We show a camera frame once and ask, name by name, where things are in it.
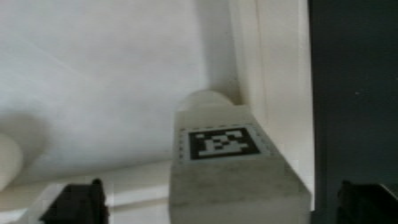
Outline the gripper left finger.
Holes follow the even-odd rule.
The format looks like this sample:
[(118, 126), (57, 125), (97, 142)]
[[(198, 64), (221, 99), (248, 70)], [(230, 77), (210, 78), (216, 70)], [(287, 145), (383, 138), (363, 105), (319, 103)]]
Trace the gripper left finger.
[(104, 182), (54, 184), (24, 214), (24, 224), (109, 224)]

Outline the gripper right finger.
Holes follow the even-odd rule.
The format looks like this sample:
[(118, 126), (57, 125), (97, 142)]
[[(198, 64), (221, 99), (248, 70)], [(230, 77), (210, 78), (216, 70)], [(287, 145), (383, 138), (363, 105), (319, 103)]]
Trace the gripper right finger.
[(398, 183), (342, 183), (336, 224), (398, 224)]

